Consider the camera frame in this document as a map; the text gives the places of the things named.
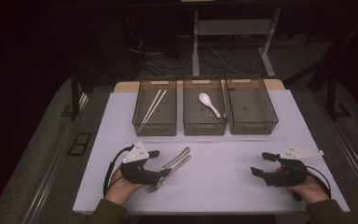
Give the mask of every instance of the hand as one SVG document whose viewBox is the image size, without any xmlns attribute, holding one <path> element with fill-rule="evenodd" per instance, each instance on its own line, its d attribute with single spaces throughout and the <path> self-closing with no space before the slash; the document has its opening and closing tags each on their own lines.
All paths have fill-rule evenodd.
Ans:
<svg viewBox="0 0 358 224">
<path fill-rule="evenodd" d="M 120 166 L 112 173 L 110 183 L 114 184 L 109 187 L 104 198 L 119 205 L 123 205 L 130 198 L 133 192 L 145 186 L 143 184 L 133 184 L 126 180 L 120 171 Z"/>
<path fill-rule="evenodd" d="M 330 200 L 327 194 L 324 192 L 322 186 L 320 186 L 312 177 L 307 175 L 305 181 L 296 186 L 286 187 L 287 192 L 293 194 L 297 192 L 304 200 L 305 204 L 318 203 L 321 201 Z"/>
</svg>

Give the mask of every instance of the white chopstick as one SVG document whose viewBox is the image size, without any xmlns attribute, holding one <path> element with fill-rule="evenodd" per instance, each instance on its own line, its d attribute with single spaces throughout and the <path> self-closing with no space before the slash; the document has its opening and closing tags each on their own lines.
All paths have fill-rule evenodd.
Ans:
<svg viewBox="0 0 358 224">
<path fill-rule="evenodd" d="M 156 100 L 158 99 L 158 96 L 159 96 L 159 93 L 161 92 L 161 90 L 159 90 L 158 92 L 157 92 L 157 95 L 156 95 L 156 97 L 155 97 L 155 99 L 153 100 L 153 103 L 152 103 L 152 105 L 149 107 L 149 109 L 147 110 L 147 113 L 146 113 L 146 115 L 145 115 L 145 118 L 144 118 L 144 120 L 142 120 L 142 123 L 141 124 L 144 124 L 145 123 L 145 120 L 147 119 L 147 116 L 149 115 L 149 112 L 150 112 L 150 110 L 152 109 L 152 107 L 153 107 L 153 104 L 156 102 Z"/>
<path fill-rule="evenodd" d="M 142 131 L 142 129 L 144 128 L 144 125 L 147 123 L 147 121 L 149 120 L 149 118 L 152 116 L 153 112 L 155 111 L 155 109 L 157 108 L 159 102 L 162 100 L 162 98 L 164 97 L 165 93 L 167 92 L 166 90 L 161 94 L 161 97 L 159 97 L 159 93 L 161 92 L 161 90 L 158 91 L 155 99 L 152 102 L 152 105 L 149 107 L 149 109 L 147 110 L 147 113 L 145 115 L 144 120 L 141 123 L 141 127 L 139 127 L 138 132 L 140 133 Z"/>
<path fill-rule="evenodd" d="M 162 100 L 162 97 L 164 97 L 164 95 L 165 95 L 166 92 L 167 92 L 167 91 L 165 90 L 165 91 L 162 93 L 161 97 L 158 99 L 157 103 L 155 104 L 153 110 L 152 110 L 152 111 L 150 112 L 150 114 L 147 116 L 147 119 L 145 120 L 145 122 L 142 122 L 142 124 L 146 124 L 146 123 L 147 123 L 147 121 L 149 120 L 150 116 L 152 116 L 153 112 L 154 112 L 155 109 L 157 108 L 159 102 Z"/>
</svg>

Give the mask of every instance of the white table surface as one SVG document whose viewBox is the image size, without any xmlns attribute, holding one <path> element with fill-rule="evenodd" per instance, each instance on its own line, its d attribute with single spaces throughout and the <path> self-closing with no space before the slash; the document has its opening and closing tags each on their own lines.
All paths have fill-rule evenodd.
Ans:
<svg viewBox="0 0 358 224">
<path fill-rule="evenodd" d="M 273 172 L 278 162 L 265 161 L 262 152 L 282 153 L 287 145 L 318 150 L 290 91 L 268 91 L 279 118 L 271 135 L 232 135 L 227 125 L 223 136 L 184 136 L 182 93 L 178 92 L 177 135 L 138 137 L 131 124 L 136 92 L 113 92 L 89 157 L 73 210 L 90 214 L 103 197 L 103 181 L 109 163 L 124 147 L 142 140 L 147 150 L 160 150 L 145 169 L 164 165 L 185 147 L 191 160 L 168 178 L 161 189 L 135 192 L 124 205 L 128 215 L 188 214 L 284 214 L 302 213 L 285 188 L 268 187 L 251 173 L 251 166 Z M 123 153 L 115 169 L 123 160 Z M 332 196 L 344 211 L 350 211 L 323 157 L 303 162 L 321 171 L 329 180 Z"/>
</svg>

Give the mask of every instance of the white spoon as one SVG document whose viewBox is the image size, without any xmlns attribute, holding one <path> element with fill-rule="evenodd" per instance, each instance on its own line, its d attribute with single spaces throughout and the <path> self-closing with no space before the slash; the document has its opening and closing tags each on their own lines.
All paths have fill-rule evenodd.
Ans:
<svg viewBox="0 0 358 224">
<path fill-rule="evenodd" d="M 209 98 L 209 96 L 206 93 L 200 93 L 199 99 L 203 104 L 210 107 L 219 119 L 220 119 L 220 117 L 222 117 L 220 115 L 219 111 L 217 111 L 216 108 L 214 108 L 214 106 L 211 103 L 211 99 Z"/>
</svg>

